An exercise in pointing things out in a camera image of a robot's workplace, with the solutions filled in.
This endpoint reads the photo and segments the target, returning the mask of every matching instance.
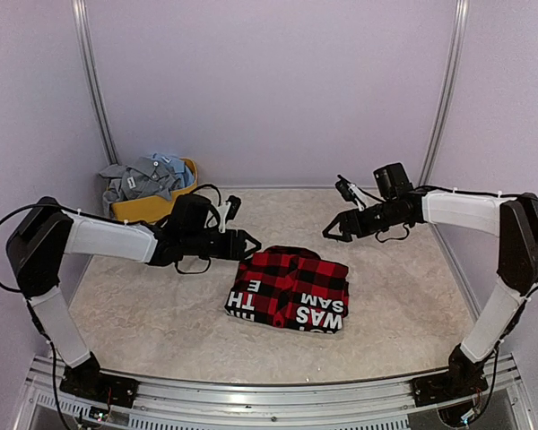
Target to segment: red plaid shirt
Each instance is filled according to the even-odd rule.
[[[308,249],[272,246],[240,262],[225,309],[273,327],[334,333],[349,313],[348,271]]]

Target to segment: laundry basket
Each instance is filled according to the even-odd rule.
[[[171,192],[171,201],[168,202],[159,195],[152,195],[142,199],[128,200],[127,202],[112,203],[111,209],[120,221],[128,220],[129,222],[144,220],[155,222],[171,213],[173,204],[181,194],[187,194],[197,187],[197,167],[191,159],[182,159],[186,162],[187,167],[194,174],[195,181],[190,186]]]

